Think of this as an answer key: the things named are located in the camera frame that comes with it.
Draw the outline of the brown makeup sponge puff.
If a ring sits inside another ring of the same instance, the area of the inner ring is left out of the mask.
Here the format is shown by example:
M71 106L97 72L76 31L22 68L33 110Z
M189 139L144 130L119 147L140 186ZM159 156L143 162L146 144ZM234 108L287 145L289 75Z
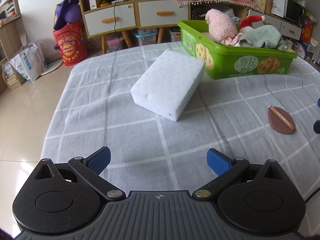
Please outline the brown makeup sponge puff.
M277 132L292 134L296 130L295 122L291 115L280 107L269 107L267 117L271 127Z

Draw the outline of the green plastic storage box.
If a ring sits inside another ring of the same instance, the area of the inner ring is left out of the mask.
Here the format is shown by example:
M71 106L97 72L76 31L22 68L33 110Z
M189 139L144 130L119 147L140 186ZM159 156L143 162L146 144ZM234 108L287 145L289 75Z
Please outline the green plastic storage box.
M263 74L287 74L297 54L292 49L230 47L215 43L205 35L203 20L178 22L184 48L205 61L205 71L214 79Z

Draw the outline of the mint green plush towel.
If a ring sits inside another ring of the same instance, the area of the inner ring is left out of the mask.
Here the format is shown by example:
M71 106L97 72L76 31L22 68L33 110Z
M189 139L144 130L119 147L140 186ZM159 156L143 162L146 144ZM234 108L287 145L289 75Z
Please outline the mint green plush towel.
M281 33L272 25L264 25L244 33L240 37L239 46L287 50Z

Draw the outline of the large white foam sponge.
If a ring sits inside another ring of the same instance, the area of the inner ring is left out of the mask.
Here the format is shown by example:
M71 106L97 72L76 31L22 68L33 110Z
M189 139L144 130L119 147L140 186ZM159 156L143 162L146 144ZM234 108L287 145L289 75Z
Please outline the large white foam sponge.
M202 59L166 50L132 86L135 104L177 121L203 78L204 65Z

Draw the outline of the santa claus plush doll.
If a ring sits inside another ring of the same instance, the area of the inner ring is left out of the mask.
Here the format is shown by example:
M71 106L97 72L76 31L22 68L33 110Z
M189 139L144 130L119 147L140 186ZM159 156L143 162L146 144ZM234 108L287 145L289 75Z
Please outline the santa claus plush doll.
M264 22L266 20L265 16L248 16L246 17L244 20L241 21L240 23L240 29L239 29L239 33L247 33L251 30L253 30L253 26L252 24L255 22Z

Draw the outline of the pink plush hat doll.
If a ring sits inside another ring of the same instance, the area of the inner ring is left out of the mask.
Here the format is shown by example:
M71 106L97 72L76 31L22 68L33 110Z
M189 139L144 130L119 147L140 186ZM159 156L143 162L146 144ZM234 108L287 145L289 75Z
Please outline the pink plush hat doll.
M205 16L208 24L208 33L212 40L224 46L236 45L242 33L238 33L237 27L232 19L225 13L210 9Z

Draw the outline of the grey checked tablecloth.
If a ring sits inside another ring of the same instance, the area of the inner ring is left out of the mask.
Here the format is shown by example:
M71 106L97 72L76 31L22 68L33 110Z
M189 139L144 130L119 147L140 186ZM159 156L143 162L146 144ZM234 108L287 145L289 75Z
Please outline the grey checked tablecloth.
M174 122L136 105L131 87L166 50L179 42L136 47L93 57L71 71L48 128L42 156L65 163L101 146L111 150L102 176L125 192L194 191L215 173L206 154L215 148L254 164L277 160L308 200L300 227L319 233L319 72L294 59L286 75L212 80L205 75ZM292 134L275 131L269 107L293 118Z

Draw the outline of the white paper shopping bag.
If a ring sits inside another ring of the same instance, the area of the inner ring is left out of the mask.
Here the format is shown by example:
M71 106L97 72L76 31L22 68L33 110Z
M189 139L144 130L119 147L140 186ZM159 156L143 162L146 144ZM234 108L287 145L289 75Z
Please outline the white paper shopping bag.
M35 40L22 46L10 59L13 68L27 81L34 82L46 71L47 61L42 52L43 42Z

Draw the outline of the red cartoon storage bin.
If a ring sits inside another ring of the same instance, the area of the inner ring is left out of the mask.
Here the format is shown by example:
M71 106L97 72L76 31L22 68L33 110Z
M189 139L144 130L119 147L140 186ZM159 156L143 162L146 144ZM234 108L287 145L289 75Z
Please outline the red cartoon storage bin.
M83 23L76 22L53 31L56 42L54 49L59 51L66 66L75 65L88 56L83 39L83 27Z

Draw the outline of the clear box blue lid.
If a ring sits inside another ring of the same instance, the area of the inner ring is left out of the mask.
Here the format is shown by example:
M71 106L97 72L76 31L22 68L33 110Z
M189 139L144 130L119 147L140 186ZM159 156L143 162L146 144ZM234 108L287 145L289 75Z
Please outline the clear box blue lid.
M132 31L135 43L139 46L146 46L157 43L158 31L156 28L151 29L135 29Z

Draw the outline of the low tv cabinet white drawers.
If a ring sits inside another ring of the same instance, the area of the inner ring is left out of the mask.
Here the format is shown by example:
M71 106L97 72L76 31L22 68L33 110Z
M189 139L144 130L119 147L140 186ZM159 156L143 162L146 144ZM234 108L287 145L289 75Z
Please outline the low tv cabinet white drawers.
M264 22L254 23L253 27L259 27L263 24L275 26L281 35L293 40L299 40L302 33L300 25L283 19L279 16L272 15L266 11L262 11L258 6L250 6L241 4L240 2L227 1L210 1L210 2L193 2L190 4L189 19L190 20L204 20L205 14L209 9L218 9L231 16L238 17L236 23L240 23L247 16L265 16Z

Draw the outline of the wooden desk at left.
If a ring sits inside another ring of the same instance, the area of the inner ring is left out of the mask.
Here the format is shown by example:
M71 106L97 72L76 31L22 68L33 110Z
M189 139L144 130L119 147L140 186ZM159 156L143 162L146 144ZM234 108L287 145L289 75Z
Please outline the wooden desk at left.
M5 85L13 90L25 79L10 64L20 50L22 42L16 23L21 20L18 0L1 0L1 76Z

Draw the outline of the purple plush toy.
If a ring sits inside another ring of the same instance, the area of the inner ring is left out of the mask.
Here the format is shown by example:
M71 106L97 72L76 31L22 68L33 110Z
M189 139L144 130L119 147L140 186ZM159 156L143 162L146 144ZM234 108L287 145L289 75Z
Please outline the purple plush toy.
M81 22L82 13L79 0L63 0L56 6L55 16L54 30L60 30L67 24Z

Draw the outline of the wooden shelf cabinet with drawers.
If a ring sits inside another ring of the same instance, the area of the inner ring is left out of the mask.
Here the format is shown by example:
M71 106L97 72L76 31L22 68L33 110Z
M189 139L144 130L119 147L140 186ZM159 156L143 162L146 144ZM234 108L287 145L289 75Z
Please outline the wooden shelf cabinet with drawers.
M86 34L89 38L101 38L103 53L106 53L106 40L110 33L121 33L130 48L130 30L156 28L157 43L161 43L165 28L190 18L190 7L179 5L176 0L111 1L91 8L89 0L79 0Z

